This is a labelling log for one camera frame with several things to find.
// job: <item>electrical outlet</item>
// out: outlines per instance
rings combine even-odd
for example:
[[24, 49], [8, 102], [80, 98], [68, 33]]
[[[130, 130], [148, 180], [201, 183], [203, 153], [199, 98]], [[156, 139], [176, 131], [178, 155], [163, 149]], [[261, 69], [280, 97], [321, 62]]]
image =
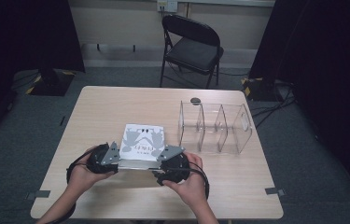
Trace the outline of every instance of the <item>electrical outlet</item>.
[[176, 0], [157, 0], [157, 11], [177, 12]]
[[166, 0], [157, 0], [157, 11], [166, 11], [168, 7], [168, 2]]
[[166, 8], [167, 12], [177, 12], [177, 1], [168, 0], [168, 7]]

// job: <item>clear plastic organizer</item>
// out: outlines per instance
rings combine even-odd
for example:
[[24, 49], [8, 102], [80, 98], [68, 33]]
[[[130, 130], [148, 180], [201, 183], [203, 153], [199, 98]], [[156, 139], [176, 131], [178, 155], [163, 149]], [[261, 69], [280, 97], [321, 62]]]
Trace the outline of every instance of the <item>clear plastic organizer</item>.
[[179, 145], [187, 151], [239, 154], [252, 134], [245, 105], [180, 105]]

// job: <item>black folding chair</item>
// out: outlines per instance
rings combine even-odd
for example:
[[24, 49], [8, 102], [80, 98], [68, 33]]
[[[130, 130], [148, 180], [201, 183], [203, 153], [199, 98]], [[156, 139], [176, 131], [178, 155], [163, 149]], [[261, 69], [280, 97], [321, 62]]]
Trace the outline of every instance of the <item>black folding chair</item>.
[[[218, 85], [219, 61], [224, 49], [220, 46], [218, 34], [208, 25], [177, 15], [168, 15], [162, 19], [165, 38], [161, 81], [162, 87], [165, 64], [173, 63], [190, 71], [209, 76], [206, 88], [209, 89], [213, 73], [217, 71]], [[173, 44], [169, 34], [175, 34], [181, 39]]]

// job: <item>chair backrest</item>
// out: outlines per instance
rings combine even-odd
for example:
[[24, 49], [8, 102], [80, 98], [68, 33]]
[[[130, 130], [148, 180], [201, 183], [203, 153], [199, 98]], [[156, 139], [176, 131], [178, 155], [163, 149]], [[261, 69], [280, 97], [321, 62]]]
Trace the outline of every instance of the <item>chair backrest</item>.
[[211, 46], [220, 46], [220, 38], [210, 26], [177, 15], [163, 17], [162, 26], [165, 32], [184, 36]]

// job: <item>black backdrop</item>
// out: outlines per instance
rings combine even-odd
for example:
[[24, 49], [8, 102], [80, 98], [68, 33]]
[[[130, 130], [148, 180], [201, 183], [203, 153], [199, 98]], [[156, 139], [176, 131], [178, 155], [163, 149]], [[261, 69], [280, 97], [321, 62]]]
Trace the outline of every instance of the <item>black backdrop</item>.
[[43, 65], [85, 72], [67, 0], [0, 0], [0, 104], [17, 72]]
[[350, 0], [276, 0], [250, 76], [293, 83], [318, 139], [350, 174]]

